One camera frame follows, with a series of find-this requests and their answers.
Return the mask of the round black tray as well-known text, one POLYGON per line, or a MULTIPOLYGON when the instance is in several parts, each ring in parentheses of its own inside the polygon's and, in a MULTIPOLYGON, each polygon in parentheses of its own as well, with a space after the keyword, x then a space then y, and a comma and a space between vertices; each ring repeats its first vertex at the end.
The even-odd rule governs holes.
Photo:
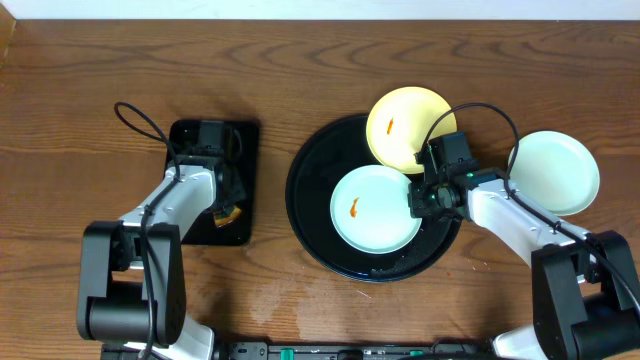
POLYGON ((291 227, 307 252, 328 269, 350 279, 383 283, 419 274, 453 244, 459 220, 425 219, 408 245, 374 255, 348 245, 330 216, 335 186, 348 172, 377 162, 366 142, 365 114, 340 118, 315 132, 295 156, 286 182, 291 227))

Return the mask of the yellow plate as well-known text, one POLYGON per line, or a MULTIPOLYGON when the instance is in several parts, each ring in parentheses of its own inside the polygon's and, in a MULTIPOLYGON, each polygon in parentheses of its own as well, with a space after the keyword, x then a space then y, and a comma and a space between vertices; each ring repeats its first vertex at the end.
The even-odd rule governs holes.
POLYGON ((380 98, 368 115, 366 141, 373 156, 401 173, 424 172, 415 154, 434 122, 450 105, 438 93, 423 87, 402 87, 380 98))

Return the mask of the green and orange sponge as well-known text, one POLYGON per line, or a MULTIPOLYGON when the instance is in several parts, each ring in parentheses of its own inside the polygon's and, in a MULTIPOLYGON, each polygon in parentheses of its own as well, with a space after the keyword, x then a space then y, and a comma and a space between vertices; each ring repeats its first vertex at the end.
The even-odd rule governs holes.
POLYGON ((225 227, 237 220, 241 214, 242 209, 237 205, 221 207, 213 212, 214 225, 216 227, 225 227))

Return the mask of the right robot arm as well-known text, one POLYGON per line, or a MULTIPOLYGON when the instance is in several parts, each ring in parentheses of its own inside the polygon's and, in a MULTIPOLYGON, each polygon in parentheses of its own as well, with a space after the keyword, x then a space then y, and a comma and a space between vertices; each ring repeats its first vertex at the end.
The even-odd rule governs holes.
POLYGON ((414 217, 466 219, 530 267, 533 321, 497 336, 507 358, 604 359, 639 347, 639 280, 627 241, 570 224, 496 169, 441 169, 409 186, 414 217))

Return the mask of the black rectangular tray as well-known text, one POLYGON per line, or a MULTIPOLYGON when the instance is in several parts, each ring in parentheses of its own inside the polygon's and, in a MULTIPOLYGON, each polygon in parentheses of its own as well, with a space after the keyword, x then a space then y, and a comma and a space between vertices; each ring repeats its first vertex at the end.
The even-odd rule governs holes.
POLYGON ((242 246, 250 241, 253 226, 255 184, 257 174, 257 155, 259 144, 259 126, 255 121, 223 121, 183 119, 171 126, 169 141, 180 165, 201 166, 212 173, 213 203, 208 205, 186 231, 182 242, 188 245, 242 246), (199 156, 190 153, 190 146, 197 139, 195 128, 197 121, 220 121, 237 129, 243 142, 243 155, 238 164, 246 198, 237 204, 242 209, 240 217, 225 227, 216 227, 213 221, 216 200, 216 175, 214 168, 219 157, 199 156))

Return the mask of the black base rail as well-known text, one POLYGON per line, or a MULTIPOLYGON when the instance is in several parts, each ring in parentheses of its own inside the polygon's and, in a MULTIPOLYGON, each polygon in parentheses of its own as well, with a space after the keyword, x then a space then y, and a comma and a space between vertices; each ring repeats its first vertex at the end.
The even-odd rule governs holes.
POLYGON ((396 360, 498 359, 490 349, 470 343, 430 346, 269 345, 264 342, 218 343, 212 360, 396 360))

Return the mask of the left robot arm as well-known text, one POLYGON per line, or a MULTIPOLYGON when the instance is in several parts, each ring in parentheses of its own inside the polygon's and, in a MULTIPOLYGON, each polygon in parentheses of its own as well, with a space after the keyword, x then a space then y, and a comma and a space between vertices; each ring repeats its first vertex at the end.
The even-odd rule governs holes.
POLYGON ((182 247, 242 246, 252 232, 259 127, 179 120, 160 185, 82 239, 76 326, 109 359, 215 359, 214 331, 187 313, 182 247))

